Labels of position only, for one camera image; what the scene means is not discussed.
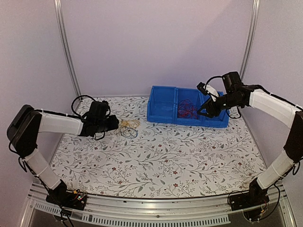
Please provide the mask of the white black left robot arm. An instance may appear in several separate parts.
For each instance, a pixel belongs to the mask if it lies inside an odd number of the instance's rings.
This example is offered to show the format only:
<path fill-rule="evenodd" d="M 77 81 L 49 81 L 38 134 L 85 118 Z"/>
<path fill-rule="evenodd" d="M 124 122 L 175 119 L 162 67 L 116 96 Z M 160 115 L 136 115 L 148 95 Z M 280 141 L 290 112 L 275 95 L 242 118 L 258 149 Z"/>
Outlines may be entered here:
<path fill-rule="evenodd" d="M 106 101 L 93 101 L 84 115 L 69 115 L 34 109 L 24 105 L 7 129 L 9 149 L 22 161 L 22 168 L 30 170 L 60 205 L 70 202 L 66 184 L 54 173 L 38 150 L 37 138 L 41 133 L 70 134 L 95 137 L 98 133 L 116 130 L 119 120 L 111 114 Z"/>

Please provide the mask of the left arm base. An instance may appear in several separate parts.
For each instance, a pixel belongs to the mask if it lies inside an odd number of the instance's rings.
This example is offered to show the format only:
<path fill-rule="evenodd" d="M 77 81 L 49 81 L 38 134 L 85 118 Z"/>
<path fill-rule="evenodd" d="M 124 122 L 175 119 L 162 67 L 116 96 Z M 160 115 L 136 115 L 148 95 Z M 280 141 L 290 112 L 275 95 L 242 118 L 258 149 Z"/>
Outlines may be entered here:
<path fill-rule="evenodd" d="M 79 190 L 67 191 L 65 189 L 50 190 L 46 201 L 59 207 L 84 210 L 87 202 L 87 193 Z"/>

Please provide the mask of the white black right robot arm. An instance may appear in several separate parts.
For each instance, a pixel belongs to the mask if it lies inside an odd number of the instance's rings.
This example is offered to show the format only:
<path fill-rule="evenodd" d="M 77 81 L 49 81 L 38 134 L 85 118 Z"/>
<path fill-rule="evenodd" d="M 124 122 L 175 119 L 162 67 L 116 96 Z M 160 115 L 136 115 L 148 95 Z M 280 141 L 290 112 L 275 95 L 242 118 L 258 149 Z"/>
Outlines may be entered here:
<path fill-rule="evenodd" d="M 234 107 L 249 107 L 271 117 L 272 122 L 280 124 L 284 131 L 285 142 L 281 152 L 250 184 L 252 190 L 245 195 L 246 204 L 255 206 L 263 199 L 262 190 L 294 171 L 303 160 L 303 108 L 261 85 L 244 84 L 236 71 L 213 76 L 206 82 L 200 82 L 197 89 L 209 97 L 199 108 L 199 115 L 214 118 Z"/>

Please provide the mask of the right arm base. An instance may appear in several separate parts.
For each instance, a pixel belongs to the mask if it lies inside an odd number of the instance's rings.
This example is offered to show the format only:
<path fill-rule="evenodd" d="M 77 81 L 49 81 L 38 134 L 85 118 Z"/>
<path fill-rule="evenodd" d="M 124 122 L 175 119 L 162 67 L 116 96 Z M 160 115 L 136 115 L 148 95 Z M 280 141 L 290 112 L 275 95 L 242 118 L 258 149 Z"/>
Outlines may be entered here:
<path fill-rule="evenodd" d="M 229 195 L 227 202 L 230 205 L 232 211 L 248 209 L 257 206 L 255 209 L 245 211 L 243 215 L 248 221 L 259 221 L 268 208 L 269 196 L 267 194 L 267 191 L 268 189 L 262 189 L 259 186 L 257 179 L 254 179 L 249 184 L 248 192 L 240 192 L 239 194 Z"/>

